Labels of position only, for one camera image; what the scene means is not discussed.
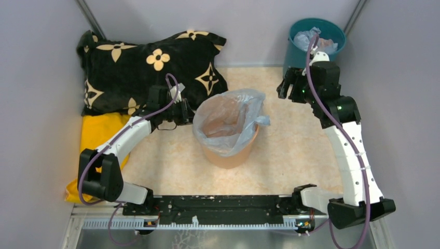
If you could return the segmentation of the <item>light blue trash bag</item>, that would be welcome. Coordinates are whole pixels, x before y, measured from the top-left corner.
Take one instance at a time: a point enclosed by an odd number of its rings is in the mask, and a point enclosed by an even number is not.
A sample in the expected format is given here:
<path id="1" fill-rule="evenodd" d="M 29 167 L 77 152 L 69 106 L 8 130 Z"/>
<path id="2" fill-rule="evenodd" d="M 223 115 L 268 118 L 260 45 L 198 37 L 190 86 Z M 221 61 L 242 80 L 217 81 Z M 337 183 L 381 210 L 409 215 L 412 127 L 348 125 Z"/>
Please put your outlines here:
<path id="1" fill-rule="evenodd" d="M 200 145 L 218 156 L 230 157 L 251 143 L 258 127 L 270 125 L 263 107 L 265 93 L 239 89 L 216 94 L 196 110 L 192 132 Z"/>

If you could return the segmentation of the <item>orange plastic bin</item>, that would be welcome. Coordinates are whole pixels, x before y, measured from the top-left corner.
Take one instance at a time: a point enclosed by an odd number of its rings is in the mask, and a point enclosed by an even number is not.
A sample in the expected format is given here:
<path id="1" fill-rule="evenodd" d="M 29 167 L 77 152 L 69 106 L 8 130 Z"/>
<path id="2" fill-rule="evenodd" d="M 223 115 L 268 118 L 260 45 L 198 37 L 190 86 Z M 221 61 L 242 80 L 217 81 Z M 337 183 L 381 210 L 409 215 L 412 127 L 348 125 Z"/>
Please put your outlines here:
<path id="1" fill-rule="evenodd" d="M 259 133 L 257 123 L 245 123 L 249 110 L 248 103 L 224 96 L 208 99 L 200 106 L 196 132 L 212 164 L 232 169 L 246 162 Z"/>

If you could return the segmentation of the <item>teal plastic bin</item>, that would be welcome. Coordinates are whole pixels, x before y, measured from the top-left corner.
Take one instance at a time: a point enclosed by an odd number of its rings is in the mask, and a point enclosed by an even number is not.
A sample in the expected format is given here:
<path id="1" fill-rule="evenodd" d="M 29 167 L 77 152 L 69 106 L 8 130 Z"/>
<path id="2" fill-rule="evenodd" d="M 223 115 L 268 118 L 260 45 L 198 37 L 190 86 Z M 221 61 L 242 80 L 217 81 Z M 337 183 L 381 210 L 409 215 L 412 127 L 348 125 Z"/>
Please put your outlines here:
<path id="1" fill-rule="evenodd" d="M 335 61 L 338 54 L 343 50 L 347 42 L 344 31 L 336 24 L 319 18 L 305 18 L 295 22 L 288 35 L 288 47 L 284 58 L 282 75 L 285 75 L 289 67 L 299 69 L 305 68 L 306 52 L 298 48 L 294 42 L 294 36 L 300 31 L 309 31 L 313 27 L 318 27 L 322 33 L 319 37 L 323 39 L 332 39 L 338 43 L 338 50 L 333 54 L 328 54 L 331 61 Z"/>

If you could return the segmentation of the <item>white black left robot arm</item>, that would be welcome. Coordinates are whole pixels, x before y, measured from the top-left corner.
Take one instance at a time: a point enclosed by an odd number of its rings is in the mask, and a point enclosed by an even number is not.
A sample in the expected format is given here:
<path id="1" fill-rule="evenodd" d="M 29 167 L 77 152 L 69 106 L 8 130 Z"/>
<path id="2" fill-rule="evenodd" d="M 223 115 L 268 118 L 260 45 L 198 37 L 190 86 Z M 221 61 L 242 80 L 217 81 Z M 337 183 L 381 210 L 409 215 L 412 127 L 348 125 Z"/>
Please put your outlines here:
<path id="1" fill-rule="evenodd" d="M 163 122 L 176 126 L 192 123 L 193 113 L 188 101 L 181 96 L 185 86 L 179 83 L 168 89 L 153 86 L 148 96 L 149 107 L 130 117 L 111 139 L 95 149 L 80 154 L 77 189 L 84 204 L 86 194 L 99 201 L 132 203 L 144 215 L 156 207 L 153 191 L 123 180 L 121 165 L 135 146 L 158 129 Z"/>

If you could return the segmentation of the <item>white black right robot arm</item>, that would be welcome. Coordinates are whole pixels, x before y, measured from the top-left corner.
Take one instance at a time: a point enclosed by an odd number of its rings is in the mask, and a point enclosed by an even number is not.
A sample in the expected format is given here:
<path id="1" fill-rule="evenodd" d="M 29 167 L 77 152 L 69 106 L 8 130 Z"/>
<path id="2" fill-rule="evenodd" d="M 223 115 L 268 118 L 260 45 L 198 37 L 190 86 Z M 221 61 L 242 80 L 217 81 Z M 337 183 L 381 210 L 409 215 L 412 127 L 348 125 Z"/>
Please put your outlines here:
<path id="1" fill-rule="evenodd" d="M 360 225 L 366 221 L 366 204 L 370 203 L 370 220 L 376 221 L 396 210 L 394 200 L 385 198 L 371 171 L 362 139 L 361 116 L 356 101 L 341 95 L 340 68 L 334 62 L 315 62 L 310 66 L 313 85 L 306 71 L 290 67 L 277 87 L 278 97 L 310 104 L 327 135 L 343 183 L 342 195 L 309 184 L 296 187 L 292 207 L 299 214 L 311 208 L 329 215 L 337 229 Z"/>

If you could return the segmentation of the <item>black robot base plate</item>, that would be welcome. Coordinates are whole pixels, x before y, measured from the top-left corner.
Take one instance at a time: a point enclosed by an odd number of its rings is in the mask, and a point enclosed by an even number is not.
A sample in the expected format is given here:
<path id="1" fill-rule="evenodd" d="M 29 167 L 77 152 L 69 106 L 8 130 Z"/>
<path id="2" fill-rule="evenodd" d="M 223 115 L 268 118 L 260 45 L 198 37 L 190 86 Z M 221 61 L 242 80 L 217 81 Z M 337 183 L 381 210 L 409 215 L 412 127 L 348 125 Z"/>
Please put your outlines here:
<path id="1" fill-rule="evenodd" d="M 291 195 L 161 196 L 123 206 L 124 216 L 159 216 L 161 225 L 279 225 L 289 215 L 320 215 Z"/>

